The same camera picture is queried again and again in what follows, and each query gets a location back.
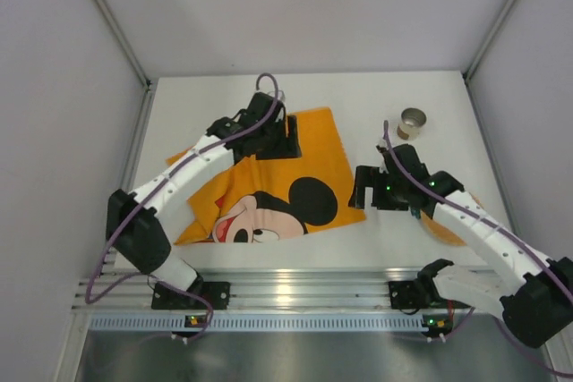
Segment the orange Mickey Mouse placemat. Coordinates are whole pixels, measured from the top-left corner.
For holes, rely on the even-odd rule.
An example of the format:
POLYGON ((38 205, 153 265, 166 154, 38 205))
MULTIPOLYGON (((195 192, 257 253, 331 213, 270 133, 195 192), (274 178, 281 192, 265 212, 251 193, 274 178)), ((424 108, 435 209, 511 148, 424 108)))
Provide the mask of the orange Mickey Mouse placemat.
POLYGON ((248 157, 218 174, 187 200, 194 219, 177 245, 277 242, 365 220, 348 205, 354 177, 331 110, 293 117, 302 155, 248 157))

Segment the metal cup with cork band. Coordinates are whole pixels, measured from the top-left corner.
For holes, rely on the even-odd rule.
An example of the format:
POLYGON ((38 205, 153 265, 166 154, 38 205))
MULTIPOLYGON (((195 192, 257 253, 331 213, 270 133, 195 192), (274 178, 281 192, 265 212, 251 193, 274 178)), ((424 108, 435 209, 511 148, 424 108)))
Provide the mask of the metal cup with cork band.
POLYGON ((400 114, 397 135, 402 140, 413 140, 427 122, 426 113, 415 107, 408 107, 400 114))

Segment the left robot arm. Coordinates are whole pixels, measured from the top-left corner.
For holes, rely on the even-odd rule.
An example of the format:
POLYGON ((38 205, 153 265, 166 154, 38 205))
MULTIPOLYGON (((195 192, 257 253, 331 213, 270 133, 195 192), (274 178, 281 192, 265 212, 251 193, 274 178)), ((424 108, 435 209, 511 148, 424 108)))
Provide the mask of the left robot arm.
POLYGON ((141 274, 180 294, 197 293, 201 275, 173 250, 168 218, 217 175, 247 157, 297 158, 297 122, 280 95, 253 94, 234 117, 217 119, 163 173, 133 191, 115 191, 107 206, 107 242, 141 274))

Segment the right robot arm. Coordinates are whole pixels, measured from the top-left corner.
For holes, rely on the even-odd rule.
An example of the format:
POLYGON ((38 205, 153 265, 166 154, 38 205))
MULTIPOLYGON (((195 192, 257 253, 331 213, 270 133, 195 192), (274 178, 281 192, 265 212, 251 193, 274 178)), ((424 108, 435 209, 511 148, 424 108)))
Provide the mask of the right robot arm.
POLYGON ((490 216, 454 176, 429 173, 415 148, 381 148, 382 166, 358 166, 349 207, 410 211, 446 228, 486 262, 484 276, 437 259, 414 284, 417 307, 457 301, 502 321, 523 345, 539 348, 572 322, 572 261, 552 259, 516 237, 490 216))

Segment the round woven coaster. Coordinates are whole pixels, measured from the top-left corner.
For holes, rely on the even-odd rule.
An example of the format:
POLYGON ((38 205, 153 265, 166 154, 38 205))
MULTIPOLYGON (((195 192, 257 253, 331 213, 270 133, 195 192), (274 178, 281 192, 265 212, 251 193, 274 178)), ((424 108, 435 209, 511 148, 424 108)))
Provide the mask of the round woven coaster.
POLYGON ((480 200, 467 191, 455 191, 446 200, 437 201, 430 215, 422 212, 425 230, 448 245, 480 247, 489 231, 480 200))

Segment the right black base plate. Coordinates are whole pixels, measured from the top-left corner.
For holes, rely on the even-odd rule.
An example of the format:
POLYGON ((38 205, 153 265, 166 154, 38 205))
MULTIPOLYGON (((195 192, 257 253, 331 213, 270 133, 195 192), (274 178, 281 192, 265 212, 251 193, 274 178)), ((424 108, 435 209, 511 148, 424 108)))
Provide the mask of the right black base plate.
POLYGON ((469 306, 459 301, 428 298, 421 293, 413 280, 389 281, 390 307, 393 310, 446 310, 453 308, 468 309, 469 306))

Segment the aluminium rail frame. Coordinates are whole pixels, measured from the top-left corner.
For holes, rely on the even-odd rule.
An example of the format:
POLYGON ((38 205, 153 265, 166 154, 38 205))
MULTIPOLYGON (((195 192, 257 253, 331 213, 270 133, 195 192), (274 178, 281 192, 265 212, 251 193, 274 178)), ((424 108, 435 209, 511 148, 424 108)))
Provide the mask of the aluminium rail frame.
POLYGON ((200 243, 176 253, 206 281, 230 284, 230 311, 382 310, 390 305, 390 281, 411 279, 436 259, 485 274, 492 272, 468 248, 437 243, 388 249, 200 243))

